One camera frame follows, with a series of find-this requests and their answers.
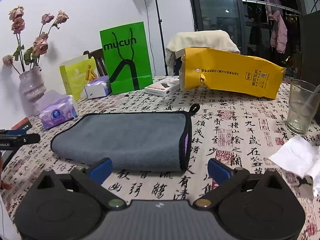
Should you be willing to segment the pink jacket on rack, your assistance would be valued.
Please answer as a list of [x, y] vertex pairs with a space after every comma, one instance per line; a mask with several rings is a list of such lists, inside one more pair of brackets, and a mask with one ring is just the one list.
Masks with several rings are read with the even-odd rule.
[[276, 48], [277, 52], [284, 54], [287, 44], [287, 27], [280, 11], [276, 11], [271, 18], [274, 20], [274, 25], [271, 33], [270, 45], [271, 47]]

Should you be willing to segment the black speaker box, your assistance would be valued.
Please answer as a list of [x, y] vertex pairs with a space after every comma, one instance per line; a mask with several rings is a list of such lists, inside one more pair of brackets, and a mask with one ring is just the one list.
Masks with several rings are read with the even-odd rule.
[[320, 12], [301, 17], [302, 74], [301, 78], [315, 86], [319, 85], [320, 67]]

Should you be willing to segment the metal clothes rack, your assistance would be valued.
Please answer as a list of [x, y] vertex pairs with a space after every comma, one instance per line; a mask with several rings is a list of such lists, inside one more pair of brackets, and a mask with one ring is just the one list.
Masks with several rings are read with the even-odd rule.
[[271, 2], [265, 2], [265, 1], [260, 1], [260, 0], [242, 0], [242, 1], [243, 2], [247, 2], [247, 3], [262, 4], [262, 5], [267, 5], [267, 6], [271, 6], [271, 7], [275, 7], [275, 8], [279, 8], [279, 9], [284, 9], [284, 10], [293, 12], [294, 14], [297, 14], [297, 15], [301, 15], [302, 14], [298, 10], [295, 10], [295, 9], [292, 9], [290, 7], [286, 7], [286, 6], [283, 6], [283, 5], [271, 3]]

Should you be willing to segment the green mucun paper bag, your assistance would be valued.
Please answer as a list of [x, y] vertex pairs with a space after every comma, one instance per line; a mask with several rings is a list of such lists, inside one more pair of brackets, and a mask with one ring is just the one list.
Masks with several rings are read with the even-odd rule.
[[113, 94], [141, 90], [153, 83], [143, 22], [102, 30], [100, 39]]

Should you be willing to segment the clear drinking glass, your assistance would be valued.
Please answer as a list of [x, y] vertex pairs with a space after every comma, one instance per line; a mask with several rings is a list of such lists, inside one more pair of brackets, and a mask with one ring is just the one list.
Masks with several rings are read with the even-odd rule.
[[286, 126], [294, 134], [304, 135], [319, 108], [319, 86], [303, 80], [290, 83]]

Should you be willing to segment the white red flat box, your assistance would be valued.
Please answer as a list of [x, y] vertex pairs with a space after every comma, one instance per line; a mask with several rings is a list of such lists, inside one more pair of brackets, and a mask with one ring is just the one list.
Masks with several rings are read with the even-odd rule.
[[170, 95], [180, 88], [180, 81], [178, 78], [166, 78], [156, 83], [153, 83], [144, 88], [146, 94], [165, 97]]

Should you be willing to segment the dark wooden chair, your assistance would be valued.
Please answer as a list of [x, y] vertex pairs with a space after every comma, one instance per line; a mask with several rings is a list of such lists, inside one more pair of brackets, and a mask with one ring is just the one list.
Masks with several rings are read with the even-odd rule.
[[102, 48], [94, 50], [92, 52], [89, 52], [88, 50], [86, 50], [83, 52], [83, 55], [87, 55], [89, 58], [93, 57], [95, 59], [99, 76], [107, 76]]

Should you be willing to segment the small white tissue pack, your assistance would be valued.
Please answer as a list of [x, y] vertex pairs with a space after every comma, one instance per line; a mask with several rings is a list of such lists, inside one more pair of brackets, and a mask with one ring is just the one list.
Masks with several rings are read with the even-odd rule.
[[84, 87], [88, 99], [103, 98], [111, 94], [111, 85], [108, 76], [101, 76], [90, 81]]

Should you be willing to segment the lime green carton box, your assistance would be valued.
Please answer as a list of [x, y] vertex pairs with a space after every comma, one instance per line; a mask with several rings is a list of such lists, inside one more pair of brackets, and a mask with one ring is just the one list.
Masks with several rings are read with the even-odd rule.
[[79, 100], [85, 94], [85, 85], [98, 77], [94, 57], [82, 55], [60, 64], [60, 74], [67, 95]]

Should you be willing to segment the calligraphy print tablecloth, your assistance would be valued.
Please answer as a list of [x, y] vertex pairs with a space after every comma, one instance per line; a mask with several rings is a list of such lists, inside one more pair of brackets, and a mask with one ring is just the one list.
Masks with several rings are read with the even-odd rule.
[[[216, 158], [231, 168], [242, 166], [251, 173], [261, 174], [276, 168], [295, 193], [305, 210], [306, 221], [299, 239], [319, 239], [319, 197], [314, 198], [312, 179], [300, 179], [282, 171], [268, 157], [276, 153], [293, 134], [285, 120], [289, 110], [290, 85], [282, 83], [276, 100], [209, 90], [201, 87], [188, 92], [176, 92], [165, 98], [147, 95], [142, 90], [124, 95], [77, 101], [79, 119], [88, 113], [188, 111], [193, 103], [201, 108], [193, 116], [191, 154], [186, 172], [114, 171], [103, 187], [130, 203], [133, 199], [188, 199], [193, 202], [217, 187], [207, 173], [210, 158]], [[31, 118], [29, 132], [39, 133], [41, 142], [19, 149], [2, 173], [12, 186], [2, 191], [4, 207], [11, 219], [29, 187], [45, 168], [56, 173], [70, 172], [76, 165], [60, 159], [50, 150], [50, 141], [77, 120], [45, 131], [39, 118]]]

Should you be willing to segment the purple ceramic vase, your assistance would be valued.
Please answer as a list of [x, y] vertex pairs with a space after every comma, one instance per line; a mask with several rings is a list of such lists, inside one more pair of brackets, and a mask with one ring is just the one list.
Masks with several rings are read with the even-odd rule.
[[39, 115], [40, 110], [37, 102], [47, 90], [42, 78], [41, 68], [39, 66], [31, 68], [31, 70], [23, 72], [19, 78], [19, 91], [25, 110], [29, 115]]

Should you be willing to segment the grey microfibre towel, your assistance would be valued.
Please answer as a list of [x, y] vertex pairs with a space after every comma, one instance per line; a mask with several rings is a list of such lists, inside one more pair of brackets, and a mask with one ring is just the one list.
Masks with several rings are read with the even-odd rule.
[[90, 113], [51, 140], [61, 158], [93, 164], [110, 158], [113, 168], [176, 172], [189, 165], [192, 121], [189, 111]]

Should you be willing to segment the red green small box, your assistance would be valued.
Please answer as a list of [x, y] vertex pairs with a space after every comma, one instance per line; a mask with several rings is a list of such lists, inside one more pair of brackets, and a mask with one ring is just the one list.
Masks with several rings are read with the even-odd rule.
[[32, 124], [30, 123], [30, 120], [28, 117], [25, 117], [20, 122], [15, 124], [11, 129], [12, 130], [24, 130], [27, 131], [32, 128]]

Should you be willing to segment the purple tissue pack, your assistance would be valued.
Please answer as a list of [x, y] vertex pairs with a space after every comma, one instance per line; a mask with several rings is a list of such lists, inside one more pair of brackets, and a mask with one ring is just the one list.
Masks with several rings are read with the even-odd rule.
[[36, 104], [39, 118], [45, 130], [74, 120], [78, 117], [78, 107], [72, 95], [62, 95], [50, 90]]

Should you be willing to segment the cream cloth on chair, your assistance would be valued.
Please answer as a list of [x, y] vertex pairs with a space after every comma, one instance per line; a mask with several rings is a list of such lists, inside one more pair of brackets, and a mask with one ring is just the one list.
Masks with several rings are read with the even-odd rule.
[[179, 32], [175, 34], [165, 48], [168, 74], [174, 75], [178, 56], [176, 52], [185, 48], [212, 48], [221, 51], [240, 54], [240, 50], [223, 30], [205, 30], [195, 32]]

